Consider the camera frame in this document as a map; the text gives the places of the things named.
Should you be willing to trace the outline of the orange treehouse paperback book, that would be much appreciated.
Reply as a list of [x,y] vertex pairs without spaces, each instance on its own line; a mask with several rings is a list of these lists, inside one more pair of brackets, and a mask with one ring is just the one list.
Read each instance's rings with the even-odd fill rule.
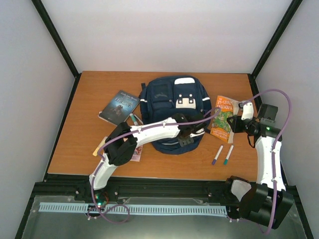
[[227,119],[238,113],[238,101],[225,96],[217,96],[215,106],[220,108],[220,113],[212,120],[210,134],[225,143],[231,144],[233,143],[234,133]]

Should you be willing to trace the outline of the navy blue student backpack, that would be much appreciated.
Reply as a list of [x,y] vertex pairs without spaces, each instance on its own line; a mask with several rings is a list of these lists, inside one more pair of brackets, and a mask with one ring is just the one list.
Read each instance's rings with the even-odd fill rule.
[[[200,81],[188,75],[156,78],[148,85],[142,84],[140,112],[144,124],[155,123],[174,114],[211,115],[210,97]],[[203,138],[203,133],[192,137],[194,143],[181,147],[178,137],[152,142],[153,147],[164,154],[179,155],[195,150]]]

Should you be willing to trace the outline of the dark blue Wuthering Heights book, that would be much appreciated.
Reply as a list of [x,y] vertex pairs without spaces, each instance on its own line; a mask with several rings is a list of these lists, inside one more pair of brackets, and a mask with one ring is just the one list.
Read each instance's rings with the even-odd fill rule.
[[119,125],[128,119],[139,102],[139,97],[120,90],[106,107],[99,112],[98,117],[114,125]]

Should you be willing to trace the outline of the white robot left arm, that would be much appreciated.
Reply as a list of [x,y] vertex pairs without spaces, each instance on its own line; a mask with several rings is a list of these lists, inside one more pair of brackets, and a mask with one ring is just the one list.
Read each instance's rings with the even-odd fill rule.
[[128,163],[137,147],[155,143],[156,149],[166,154],[182,154],[194,150],[205,133],[210,119],[202,114],[185,116],[174,114],[162,121],[129,126],[120,123],[98,150],[101,160],[89,176],[86,194],[92,200],[103,197],[104,187],[117,167]]

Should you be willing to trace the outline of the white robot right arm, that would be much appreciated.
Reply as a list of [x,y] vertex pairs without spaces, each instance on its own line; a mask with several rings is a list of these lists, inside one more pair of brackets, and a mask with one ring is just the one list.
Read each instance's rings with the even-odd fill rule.
[[227,179],[230,194],[239,201],[239,216],[263,226],[277,229],[293,204],[286,191],[282,174],[280,150],[282,134],[275,127],[276,106],[262,104],[254,116],[251,102],[240,102],[242,115],[227,118],[233,133],[246,133],[250,146],[257,151],[258,172],[254,185],[240,177]]

